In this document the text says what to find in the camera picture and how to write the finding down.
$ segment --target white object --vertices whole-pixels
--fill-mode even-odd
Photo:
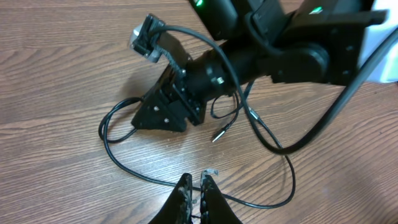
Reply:
[[[373,10],[388,9],[386,21],[381,25],[366,28],[359,66],[369,58],[375,49],[398,27],[398,1],[375,0]],[[368,78],[369,82],[390,83],[398,82],[398,43],[380,61]]]

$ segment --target wooden table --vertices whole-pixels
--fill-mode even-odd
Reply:
[[[285,0],[286,11],[299,0]],[[127,40],[147,13],[207,34],[185,0],[0,1],[0,223],[147,223],[172,188],[139,180],[107,157],[96,129],[119,100],[145,93],[167,61],[149,63]],[[194,57],[207,49],[176,34]],[[298,140],[341,91],[260,78],[249,97],[285,146]],[[233,107],[222,98],[216,112]],[[256,210],[230,202],[244,223],[397,223],[398,86],[365,84],[311,145],[291,156],[297,191],[286,206]],[[134,108],[112,124],[131,129]],[[265,150],[242,114],[189,125],[185,133],[139,131],[113,146],[123,164],[162,180],[206,168],[228,194],[255,203],[284,200],[287,163]],[[198,205],[194,205],[198,214]]]

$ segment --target green light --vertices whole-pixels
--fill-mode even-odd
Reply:
[[[203,0],[197,1],[197,6],[201,6],[203,4]]]
[[[313,9],[312,12],[310,12],[310,14],[319,14],[323,11],[322,7],[316,7],[315,9]]]

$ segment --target tabletop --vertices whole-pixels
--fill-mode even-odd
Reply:
[[[302,1],[282,2],[288,12]],[[185,0],[0,1],[0,223],[147,223],[159,211],[172,188],[119,169],[97,134],[113,105],[144,94],[168,64],[127,47],[148,13],[209,36]],[[173,35],[194,58],[208,49]],[[248,101],[288,146],[341,90],[263,77]],[[215,111],[233,107],[222,97]],[[132,128],[134,112],[115,116],[110,137]],[[261,145],[243,113],[211,142],[230,119],[207,113],[204,124],[184,133],[138,131],[111,147],[123,164],[153,178],[176,182],[189,172],[198,185],[201,171],[214,168],[226,194],[261,204],[284,200],[289,167]],[[290,156],[297,177],[290,203],[258,210],[228,202],[243,223],[398,223],[397,148],[398,86],[366,83],[314,142]]]

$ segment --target wood grain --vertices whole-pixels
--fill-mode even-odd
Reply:
[[[286,0],[285,10],[301,2]],[[165,202],[172,189],[118,169],[96,133],[114,104],[145,93],[167,65],[146,62],[126,47],[148,12],[207,35],[183,0],[0,2],[0,223],[147,223]],[[207,49],[176,36],[194,57]],[[289,145],[340,91],[260,78],[249,102]],[[292,155],[292,202],[275,210],[230,202],[234,212],[244,223],[398,223],[397,99],[395,84],[365,84],[316,141]],[[232,107],[222,98],[216,112]],[[133,112],[116,116],[112,137],[131,129]],[[200,172],[211,167],[220,170],[216,181],[225,193],[264,204],[285,199],[289,167],[260,145],[243,114],[211,143],[226,122],[207,116],[185,133],[139,131],[113,151],[151,177],[177,181],[190,172],[198,184]]]

